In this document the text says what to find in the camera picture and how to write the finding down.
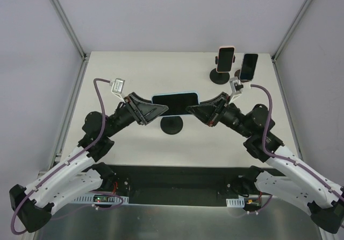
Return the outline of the phone with clear case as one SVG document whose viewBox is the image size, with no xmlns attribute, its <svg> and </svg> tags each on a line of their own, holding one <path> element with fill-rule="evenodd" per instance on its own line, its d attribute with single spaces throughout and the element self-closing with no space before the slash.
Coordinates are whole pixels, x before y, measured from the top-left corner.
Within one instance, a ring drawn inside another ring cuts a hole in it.
<svg viewBox="0 0 344 240">
<path fill-rule="evenodd" d="M 256 53 L 245 53 L 243 55 L 239 74 L 241 81 L 251 81 L 254 78 L 258 57 L 259 55 Z"/>
</svg>

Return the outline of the phone with pink case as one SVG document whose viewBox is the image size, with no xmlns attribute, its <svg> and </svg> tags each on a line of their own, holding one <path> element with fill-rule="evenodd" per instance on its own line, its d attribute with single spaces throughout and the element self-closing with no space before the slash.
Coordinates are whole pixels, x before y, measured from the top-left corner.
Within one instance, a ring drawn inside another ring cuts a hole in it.
<svg viewBox="0 0 344 240">
<path fill-rule="evenodd" d="M 230 72 L 232 63 L 235 60 L 235 47 L 234 46 L 221 46 L 217 55 L 217 68 L 218 73 Z"/>
</svg>

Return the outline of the phone with blue case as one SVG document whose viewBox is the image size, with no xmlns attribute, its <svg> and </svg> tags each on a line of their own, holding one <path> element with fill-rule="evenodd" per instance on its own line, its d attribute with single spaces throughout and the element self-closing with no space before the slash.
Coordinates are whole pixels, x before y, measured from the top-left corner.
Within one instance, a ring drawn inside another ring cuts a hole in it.
<svg viewBox="0 0 344 240">
<path fill-rule="evenodd" d="M 195 91 L 156 94 L 151 97 L 153 104 L 166 105 L 168 110 L 162 117 L 189 115 L 186 108 L 193 105 L 199 105 L 199 95 Z"/>
</svg>

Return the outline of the brown base phone stand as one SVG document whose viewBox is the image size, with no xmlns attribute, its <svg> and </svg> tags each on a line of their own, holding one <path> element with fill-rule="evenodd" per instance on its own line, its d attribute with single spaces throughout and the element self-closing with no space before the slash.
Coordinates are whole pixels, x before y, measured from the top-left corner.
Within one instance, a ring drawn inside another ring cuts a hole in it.
<svg viewBox="0 0 344 240">
<path fill-rule="evenodd" d="M 242 82 L 240 76 L 241 76 L 241 70 L 238 69 L 235 71 L 234 76 L 238 79 L 238 81 Z"/>
</svg>

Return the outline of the black clamp phone stand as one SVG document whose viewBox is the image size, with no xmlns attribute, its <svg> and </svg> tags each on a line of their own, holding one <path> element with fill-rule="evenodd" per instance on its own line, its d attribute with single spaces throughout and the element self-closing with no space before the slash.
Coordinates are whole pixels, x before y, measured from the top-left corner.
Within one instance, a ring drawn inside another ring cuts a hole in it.
<svg viewBox="0 0 344 240">
<path fill-rule="evenodd" d="M 219 84 L 219 85 L 226 84 L 230 80 L 230 72 L 218 73 L 216 71 L 216 68 L 214 68 L 212 71 L 210 71 L 209 78 L 215 84 Z"/>
</svg>

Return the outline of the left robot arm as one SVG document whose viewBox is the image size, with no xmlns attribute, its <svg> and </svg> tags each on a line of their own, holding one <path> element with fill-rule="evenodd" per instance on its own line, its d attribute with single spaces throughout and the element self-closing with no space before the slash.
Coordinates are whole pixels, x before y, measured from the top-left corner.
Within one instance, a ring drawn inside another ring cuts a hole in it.
<svg viewBox="0 0 344 240">
<path fill-rule="evenodd" d="M 42 228 L 63 204 L 80 194 L 99 188 L 110 190 L 113 186 L 111 170 L 104 164 L 97 164 L 113 147 L 110 138 L 133 122 L 147 125 L 168 110 L 166 105 L 154 104 L 130 93 L 120 102 L 110 116 L 104 111 L 87 114 L 82 130 L 85 135 L 64 160 L 51 168 L 36 181 L 21 186 L 16 184 L 10 191 L 11 207 L 15 220 L 20 219 L 23 232 L 35 232 Z"/>
</svg>

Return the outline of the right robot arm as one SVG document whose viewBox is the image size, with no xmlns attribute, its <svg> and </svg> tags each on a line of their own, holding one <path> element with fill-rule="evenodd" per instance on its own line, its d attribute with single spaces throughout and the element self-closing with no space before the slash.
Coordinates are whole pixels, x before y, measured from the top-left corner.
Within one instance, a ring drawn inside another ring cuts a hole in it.
<svg viewBox="0 0 344 240">
<path fill-rule="evenodd" d="M 270 128 L 275 125 L 265 105 L 257 104 L 244 115 L 230 102 L 228 94 L 221 93 L 209 101 L 188 106 L 186 110 L 209 127 L 222 123 L 244 136 L 243 145 L 253 158 L 288 178 L 287 181 L 278 180 L 255 167 L 253 174 L 242 180 L 246 193 L 260 191 L 274 195 L 301 209 L 318 227 L 331 234 L 336 234 L 343 226 L 343 187 L 299 159 L 273 133 L 264 131 L 266 124 Z"/>
</svg>

